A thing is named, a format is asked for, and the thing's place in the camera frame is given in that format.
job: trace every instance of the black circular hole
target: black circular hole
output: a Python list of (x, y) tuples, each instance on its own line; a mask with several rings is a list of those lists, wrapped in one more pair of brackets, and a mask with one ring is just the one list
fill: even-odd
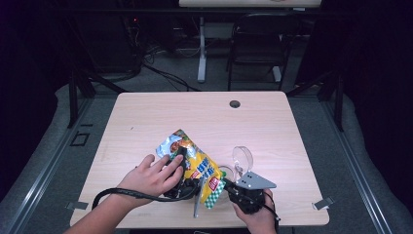
[(233, 108), (238, 108), (238, 107), (241, 106), (241, 104), (240, 104), (240, 102), (237, 101), (237, 100), (231, 100), (231, 101), (230, 101), (230, 106), (233, 107)]

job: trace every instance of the human hand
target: human hand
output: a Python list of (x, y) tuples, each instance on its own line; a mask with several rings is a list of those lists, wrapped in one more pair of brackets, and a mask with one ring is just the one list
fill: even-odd
[[(130, 171), (117, 187), (136, 190), (158, 197), (171, 190), (181, 180), (183, 168), (179, 167), (179, 165), (182, 159), (182, 155), (177, 155), (165, 167), (169, 160), (169, 156), (166, 155), (151, 166), (155, 161), (155, 156), (150, 154), (143, 159), (139, 166)], [(126, 195), (121, 196), (130, 210), (152, 202), (149, 199), (135, 199)]]
[[(264, 189), (264, 192), (270, 195), (271, 198), (273, 197), (273, 192), (271, 192), (270, 189), (266, 188)], [(265, 205), (273, 209), (274, 203), (272, 199), (267, 195), (264, 196)], [(246, 224), (246, 227), (251, 234), (276, 233), (274, 216), (267, 209), (261, 209), (254, 214), (244, 214), (237, 204), (234, 203), (233, 206), (237, 217)]]

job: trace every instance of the desk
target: desk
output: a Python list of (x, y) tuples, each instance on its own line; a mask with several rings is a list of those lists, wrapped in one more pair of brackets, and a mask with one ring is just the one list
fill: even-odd
[[(321, 0), (179, 0), (180, 7), (189, 8), (317, 8)], [(206, 80), (207, 56), (205, 50), (205, 23), (200, 20), (200, 64), (198, 82)], [(280, 70), (273, 69), (275, 77), (281, 77)]]
[[(231, 100), (241, 106), (231, 107)], [(325, 225), (329, 221), (326, 210), (312, 207), (322, 198), (285, 94), (204, 92), (119, 95), (79, 198), (89, 206), (85, 211), (75, 210), (70, 223), (91, 210), (97, 193), (116, 186), (178, 129), (218, 165), (234, 165), (233, 148), (246, 146), (253, 155), (252, 171), (278, 186), (272, 191), (281, 226)], [(193, 218), (193, 211), (194, 199), (152, 202), (130, 212), (118, 227), (244, 227), (229, 200), (218, 201), (211, 210), (201, 204), (198, 218)]]

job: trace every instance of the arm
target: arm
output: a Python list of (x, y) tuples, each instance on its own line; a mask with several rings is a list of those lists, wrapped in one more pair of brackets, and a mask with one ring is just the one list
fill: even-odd
[[(273, 192), (270, 189), (264, 189), (264, 192), (273, 197)], [(269, 196), (265, 196), (265, 205), (270, 208), (274, 207)], [(244, 214), (237, 204), (233, 204), (237, 217), (240, 218), (248, 228), (251, 234), (277, 234), (273, 214), (267, 209), (261, 209), (255, 214)]]
[[(163, 157), (151, 166), (155, 156), (146, 156), (139, 166), (124, 177), (118, 187), (157, 197), (171, 190), (181, 179), (183, 169), (179, 167), (179, 164), (183, 156), (176, 156), (165, 167), (168, 159), (169, 157)], [(65, 233), (113, 233), (119, 222), (131, 210), (150, 202), (152, 201), (147, 199), (135, 199), (127, 195), (111, 194)]]

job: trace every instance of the colorful packaging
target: colorful packaging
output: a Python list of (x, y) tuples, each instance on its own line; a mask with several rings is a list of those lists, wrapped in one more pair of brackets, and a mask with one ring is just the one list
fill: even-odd
[(187, 148), (185, 178), (206, 177), (206, 184), (201, 191), (201, 203), (207, 208), (212, 208), (221, 194), (225, 182), (221, 180), (222, 172), (218, 165), (213, 162), (182, 130), (178, 130), (169, 136), (158, 148), (156, 153), (159, 157), (169, 155), (171, 159), (176, 156), (179, 146)]

